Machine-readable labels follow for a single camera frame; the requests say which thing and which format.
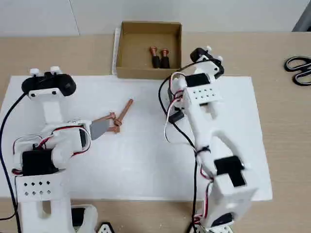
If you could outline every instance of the scissors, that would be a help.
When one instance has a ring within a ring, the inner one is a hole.
[[[290,63],[293,61],[303,61],[304,64],[298,65],[295,67],[291,67]],[[309,82],[303,82],[300,78],[305,77],[307,75],[311,74],[311,58],[310,57],[305,57],[305,56],[295,56],[289,58],[285,64],[284,64],[284,69],[287,72],[295,72],[295,71],[301,71],[300,73],[297,73],[296,75],[293,76],[293,82],[299,86],[310,86],[311,81]]]

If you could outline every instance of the table surface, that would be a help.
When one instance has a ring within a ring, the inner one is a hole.
[[[311,56],[311,33],[190,33],[182,37],[182,63],[196,47],[211,45],[224,58],[225,75],[252,76],[269,163],[273,201],[256,202],[233,225],[237,233],[308,232],[311,208],[310,87],[291,81],[283,70],[293,55]],[[0,100],[11,75],[36,67],[60,66],[72,75],[111,72],[112,35],[0,38]],[[98,221],[110,221],[120,233],[182,233],[190,220],[189,202],[75,200],[92,203]],[[0,217],[12,213],[0,201]],[[0,222],[0,232],[15,233],[15,220]]]

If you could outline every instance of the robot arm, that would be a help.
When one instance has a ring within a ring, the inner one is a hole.
[[[218,119],[230,119],[218,88],[217,79],[224,73],[222,58],[213,58],[207,50],[197,48],[190,55],[196,70],[192,75],[174,73],[171,76],[172,98],[178,109],[182,109],[189,120],[195,138],[196,160],[208,175],[211,183],[201,213],[195,222],[202,229],[225,227],[240,219],[251,206],[257,178],[248,167],[244,146],[247,142],[237,141],[234,132],[219,124]],[[215,151],[215,138],[219,138],[233,155],[219,155]]]
[[[22,84],[22,90],[28,97],[38,102],[43,109],[46,127],[36,138],[21,137],[22,140],[14,144],[15,168],[22,170],[23,153],[49,150],[52,165],[58,169],[65,169],[71,156],[84,152],[90,147],[90,124],[88,120],[63,122],[60,101],[76,90],[76,84],[71,76],[63,74],[59,67],[51,67],[50,72],[40,74],[38,69],[31,69],[31,78]]]

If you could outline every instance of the open cardboard box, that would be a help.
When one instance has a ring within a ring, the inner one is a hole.
[[[119,78],[164,79],[181,68],[180,23],[124,21],[117,56]],[[156,46],[157,55],[168,49],[170,69],[153,68],[150,46]]]

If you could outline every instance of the white foam board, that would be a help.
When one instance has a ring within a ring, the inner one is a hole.
[[[0,119],[21,94],[26,76],[12,77],[2,105]],[[134,104],[124,118],[120,134],[105,133],[92,142],[91,149],[70,160],[68,167],[72,198],[115,200],[192,200],[194,156],[190,147],[165,141],[164,114],[157,99],[161,81],[124,80],[116,76],[74,76],[76,92],[62,102],[65,120],[97,119],[109,111],[120,113],[129,98]],[[259,178],[254,200],[272,198],[255,94],[250,77],[222,77],[219,87],[225,104],[245,132],[254,149],[251,163]],[[16,107],[4,129],[2,151],[9,170],[13,165],[15,138],[39,132],[43,114],[27,97]],[[191,136],[186,118],[178,125]],[[172,141],[184,141],[168,126]],[[198,175],[198,199],[204,196],[206,180]],[[0,197],[9,196],[4,174],[0,172]]]

